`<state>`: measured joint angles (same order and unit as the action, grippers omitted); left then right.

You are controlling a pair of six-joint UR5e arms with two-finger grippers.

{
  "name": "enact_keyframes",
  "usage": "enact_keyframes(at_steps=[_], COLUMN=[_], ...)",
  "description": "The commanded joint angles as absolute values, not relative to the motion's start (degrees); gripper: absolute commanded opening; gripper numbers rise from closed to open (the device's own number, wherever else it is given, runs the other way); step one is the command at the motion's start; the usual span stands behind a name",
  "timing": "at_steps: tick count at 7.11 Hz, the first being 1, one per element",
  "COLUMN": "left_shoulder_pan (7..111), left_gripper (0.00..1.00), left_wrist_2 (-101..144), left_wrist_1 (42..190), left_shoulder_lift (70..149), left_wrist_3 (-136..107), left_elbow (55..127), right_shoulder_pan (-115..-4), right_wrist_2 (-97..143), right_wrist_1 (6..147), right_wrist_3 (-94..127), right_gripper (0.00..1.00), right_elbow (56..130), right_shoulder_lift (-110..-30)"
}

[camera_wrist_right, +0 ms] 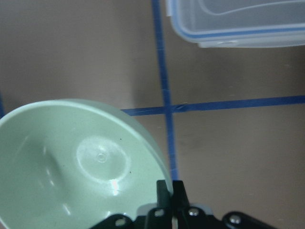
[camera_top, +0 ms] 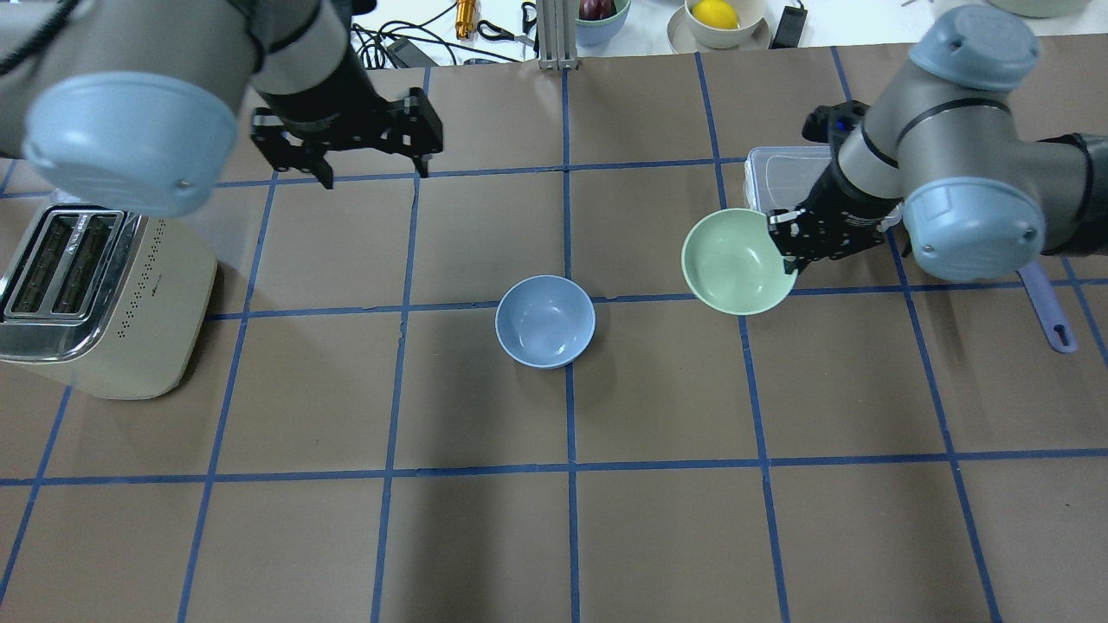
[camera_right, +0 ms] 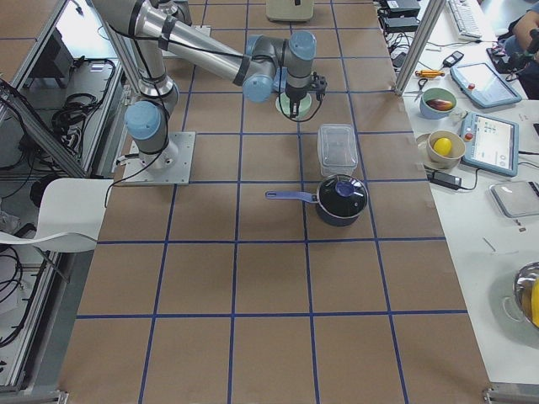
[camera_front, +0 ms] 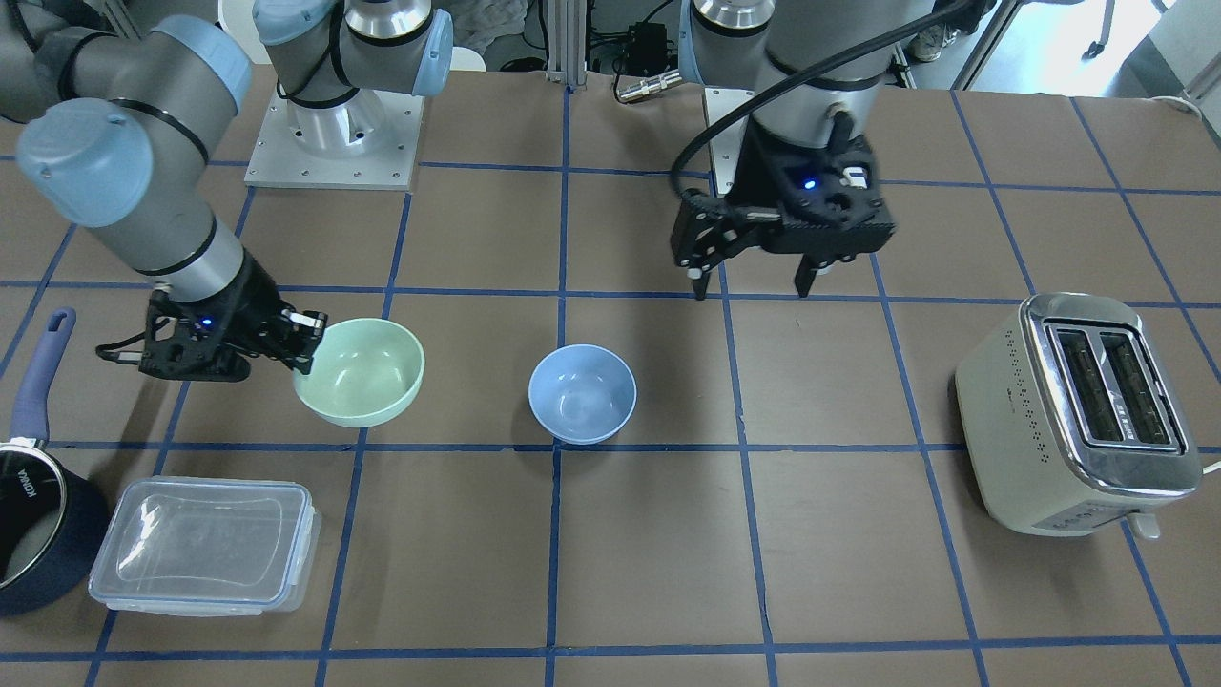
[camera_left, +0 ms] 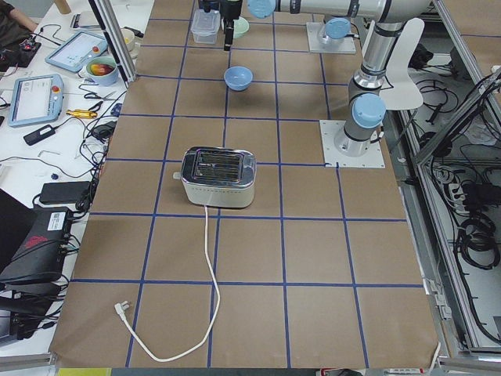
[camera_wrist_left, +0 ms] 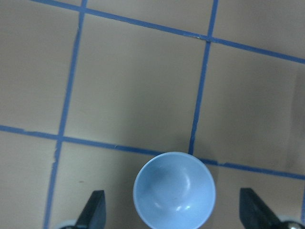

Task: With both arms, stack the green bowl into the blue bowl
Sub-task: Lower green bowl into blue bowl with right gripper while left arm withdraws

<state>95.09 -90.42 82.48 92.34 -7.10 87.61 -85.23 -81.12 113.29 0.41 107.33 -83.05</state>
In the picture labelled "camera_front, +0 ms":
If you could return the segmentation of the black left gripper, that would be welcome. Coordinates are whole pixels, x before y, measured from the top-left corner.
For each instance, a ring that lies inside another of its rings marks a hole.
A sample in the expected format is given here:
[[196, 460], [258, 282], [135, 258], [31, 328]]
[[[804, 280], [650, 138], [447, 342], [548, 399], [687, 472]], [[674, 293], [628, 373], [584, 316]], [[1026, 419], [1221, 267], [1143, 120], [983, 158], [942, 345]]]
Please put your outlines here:
[[855, 120], [833, 120], [827, 145], [785, 142], [748, 121], [726, 196], [680, 193], [672, 256], [694, 299], [705, 301], [712, 271], [746, 249], [799, 254], [794, 287], [807, 299], [834, 262], [880, 251], [897, 223], [882, 198], [875, 156]]

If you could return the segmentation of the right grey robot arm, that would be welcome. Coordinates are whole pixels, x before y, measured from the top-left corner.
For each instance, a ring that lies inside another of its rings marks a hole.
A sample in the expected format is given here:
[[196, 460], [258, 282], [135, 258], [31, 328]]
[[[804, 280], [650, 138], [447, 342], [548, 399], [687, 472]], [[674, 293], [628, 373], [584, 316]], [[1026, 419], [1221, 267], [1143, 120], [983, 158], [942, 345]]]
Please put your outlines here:
[[[430, 1], [256, 1], [278, 78], [286, 168], [333, 164], [375, 184], [400, 165], [403, 122], [383, 95], [433, 96], [452, 70], [451, 13]], [[140, 38], [84, 1], [2, 4], [2, 117], [35, 190], [148, 279], [140, 332], [96, 358], [160, 379], [247, 379], [254, 358], [314, 369], [326, 314], [300, 310], [201, 198], [199, 181], [253, 78], [212, 22], [171, 13]]]

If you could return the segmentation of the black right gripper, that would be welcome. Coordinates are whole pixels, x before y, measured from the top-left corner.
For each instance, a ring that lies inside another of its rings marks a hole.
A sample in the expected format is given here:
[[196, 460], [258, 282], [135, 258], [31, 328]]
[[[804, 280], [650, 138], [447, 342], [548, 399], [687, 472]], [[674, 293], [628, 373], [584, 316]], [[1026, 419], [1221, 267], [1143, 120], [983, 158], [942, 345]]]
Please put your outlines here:
[[201, 301], [149, 298], [140, 373], [158, 379], [236, 383], [250, 373], [250, 358], [269, 358], [308, 375], [328, 325], [320, 310], [297, 310], [252, 254], [234, 279]]

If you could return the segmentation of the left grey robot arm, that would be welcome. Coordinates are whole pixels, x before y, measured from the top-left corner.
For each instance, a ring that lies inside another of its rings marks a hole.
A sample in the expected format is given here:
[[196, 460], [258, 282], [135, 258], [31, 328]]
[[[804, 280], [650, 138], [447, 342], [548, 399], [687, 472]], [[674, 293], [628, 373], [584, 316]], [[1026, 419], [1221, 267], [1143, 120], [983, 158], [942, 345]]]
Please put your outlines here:
[[864, 131], [891, 48], [978, 17], [973, 1], [685, 1], [680, 77], [752, 92], [669, 170], [669, 248], [694, 297], [752, 248], [797, 254], [799, 297], [834, 264], [880, 251], [895, 222]]

